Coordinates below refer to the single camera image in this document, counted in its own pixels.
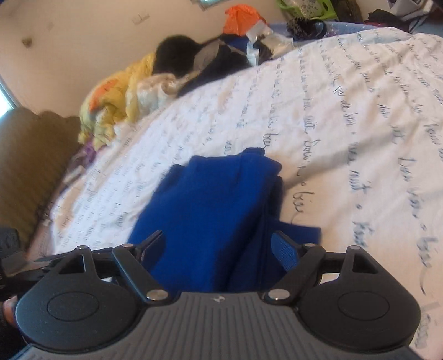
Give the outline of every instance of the wall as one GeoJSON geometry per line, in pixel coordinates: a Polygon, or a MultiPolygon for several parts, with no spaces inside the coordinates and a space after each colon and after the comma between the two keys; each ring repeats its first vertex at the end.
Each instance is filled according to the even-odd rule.
{"type": "MultiPolygon", "coordinates": [[[[283,21],[274,0],[246,0],[270,22],[283,21]]],[[[33,111],[78,112],[102,78],[154,51],[168,35],[204,41],[221,33],[229,0],[202,11],[190,0],[31,0],[0,20],[0,75],[33,111]],[[150,18],[135,26],[132,17],[150,18]],[[31,36],[25,49],[20,40],[31,36]]]]}

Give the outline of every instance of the white bed sheet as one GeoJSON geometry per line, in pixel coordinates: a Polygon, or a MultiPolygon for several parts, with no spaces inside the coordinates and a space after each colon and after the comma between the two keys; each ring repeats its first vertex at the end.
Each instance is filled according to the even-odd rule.
{"type": "Polygon", "coordinates": [[[264,147],[281,220],[363,246],[418,300],[411,347],[443,358],[443,39],[377,29],[305,45],[120,128],[54,207],[56,252],[127,241],[173,164],[264,147]]]}

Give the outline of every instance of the orange patch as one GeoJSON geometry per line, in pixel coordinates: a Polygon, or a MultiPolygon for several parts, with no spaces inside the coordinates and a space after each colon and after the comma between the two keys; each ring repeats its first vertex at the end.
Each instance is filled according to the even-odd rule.
{"type": "Polygon", "coordinates": [[[91,96],[91,101],[89,102],[89,112],[93,112],[100,105],[100,98],[106,94],[112,87],[117,84],[116,79],[108,80],[103,85],[99,86],[91,96]]]}

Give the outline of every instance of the gray ribbed panel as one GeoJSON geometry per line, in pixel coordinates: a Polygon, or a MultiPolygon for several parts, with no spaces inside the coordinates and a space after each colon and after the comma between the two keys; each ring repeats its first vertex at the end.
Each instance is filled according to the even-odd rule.
{"type": "Polygon", "coordinates": [[[170,306],[149,309],[129,336],[102,350],[55,355],[30,348],[20,360],[418,360],[410,349],[353,354],[309,334],[288,307],[267,305],[256,293],[184,293],[170,306]]]}

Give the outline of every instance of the brown sofa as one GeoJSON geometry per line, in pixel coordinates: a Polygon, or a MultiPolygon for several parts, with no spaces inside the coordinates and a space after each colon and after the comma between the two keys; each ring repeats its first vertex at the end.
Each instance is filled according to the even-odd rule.
{"type": "Polygon", "coordinates": [[[17,108],[0,117],[0,227],[18,230],[26,249],[42,208],[79,148],[78,117],[17,108]]]}

